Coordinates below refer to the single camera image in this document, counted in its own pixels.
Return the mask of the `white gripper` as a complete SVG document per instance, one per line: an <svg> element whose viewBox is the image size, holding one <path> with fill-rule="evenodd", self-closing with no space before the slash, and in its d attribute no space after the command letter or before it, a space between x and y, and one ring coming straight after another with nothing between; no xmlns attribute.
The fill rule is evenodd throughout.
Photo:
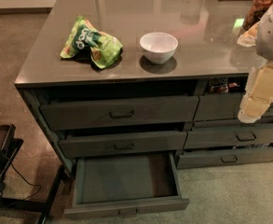
<svg viewBox="0 0 273 224"><path fill-rule="evenodd" d="M246 48L256 45L258 55L272 60L260 68L252 68L239 106L238 119L255 123L273 104L273 4L259 23L238 38L237 44Z"/></svg>

